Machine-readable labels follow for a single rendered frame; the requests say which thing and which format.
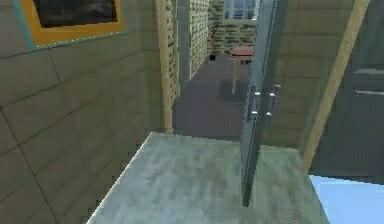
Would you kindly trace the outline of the dark grey panelled door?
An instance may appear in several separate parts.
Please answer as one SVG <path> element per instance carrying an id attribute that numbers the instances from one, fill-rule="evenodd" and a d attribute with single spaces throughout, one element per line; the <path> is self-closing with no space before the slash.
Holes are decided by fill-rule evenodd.
<path id="1" fill-rule="evenodd" d="M 384 0 L 368 4 L 309 173 L 384 181 Z"/>

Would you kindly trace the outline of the grey glass room door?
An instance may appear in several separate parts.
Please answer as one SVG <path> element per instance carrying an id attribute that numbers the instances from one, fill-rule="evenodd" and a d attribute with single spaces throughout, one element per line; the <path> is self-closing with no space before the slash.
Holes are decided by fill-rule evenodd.
<path id="1" fill-rule="evenodd" d="M 241 203 L 244 207 L 248 207 L 250 204 L 263 128 L 268 121 L 266 113 L 270 110 L 271 98 L 269 93 L 273 90 L 271 69 L 273 68 L 274 50 L 279 34 L 277 19 L 282 3 L 283 0 L 261 0 L 259 8 L 240 147 Z M 257 117 L 247 121 L 248 96 L 252 84 L 256 85 L 261 97 Z"/>

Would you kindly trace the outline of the orange framed dark picture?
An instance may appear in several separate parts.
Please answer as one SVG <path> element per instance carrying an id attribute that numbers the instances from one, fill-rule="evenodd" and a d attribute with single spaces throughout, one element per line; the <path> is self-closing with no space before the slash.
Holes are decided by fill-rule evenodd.
<path id="1" fill-rule="evenodd" d="M 12 0 L 27 46 L 53 48 L 124 32 L 121 0 Z"/>

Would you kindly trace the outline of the red top wooden table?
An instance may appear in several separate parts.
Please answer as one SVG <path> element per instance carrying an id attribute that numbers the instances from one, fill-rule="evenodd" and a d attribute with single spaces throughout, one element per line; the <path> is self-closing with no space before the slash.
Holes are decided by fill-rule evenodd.
<path id="1" fill-rule="evenodd" d="M 238 46 L 231 51 L 231 61 L 233 62 L 232 89 L 231 93 L 236 93 L 238 69 L 242 62 L 251 62 L 253 58 L 253 46 Z"/>

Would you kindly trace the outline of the white framed window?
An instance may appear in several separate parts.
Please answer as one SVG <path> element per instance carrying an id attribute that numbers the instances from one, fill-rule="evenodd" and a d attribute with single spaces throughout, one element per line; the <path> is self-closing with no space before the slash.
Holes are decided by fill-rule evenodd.
<path id="1" fill-rule="evenodd" d="M 225 0 L 224 18 L 229 20 L 252 20 L 258 17 L 261 0 Z"/>

